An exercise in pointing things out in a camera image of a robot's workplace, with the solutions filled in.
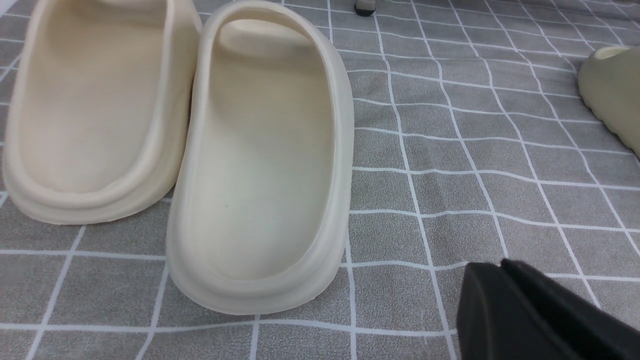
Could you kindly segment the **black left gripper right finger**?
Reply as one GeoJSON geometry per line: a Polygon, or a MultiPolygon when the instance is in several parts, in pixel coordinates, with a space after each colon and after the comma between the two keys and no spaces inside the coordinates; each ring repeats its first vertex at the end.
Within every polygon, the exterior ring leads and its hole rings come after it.
{"type": "Polygon", "coordinates": [[[639,331],[521,260],[503,259],[515,282],[563,346],[581,360],[637,360],[639,331]]]}

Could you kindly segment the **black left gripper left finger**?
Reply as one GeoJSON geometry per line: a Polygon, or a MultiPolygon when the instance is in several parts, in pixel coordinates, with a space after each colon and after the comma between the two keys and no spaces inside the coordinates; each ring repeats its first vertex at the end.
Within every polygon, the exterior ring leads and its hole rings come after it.
{"type": "Polygon", "coordinates": [[[463,360],[580,360],[501,267],[464,268],[455,322],[463,360]]]}

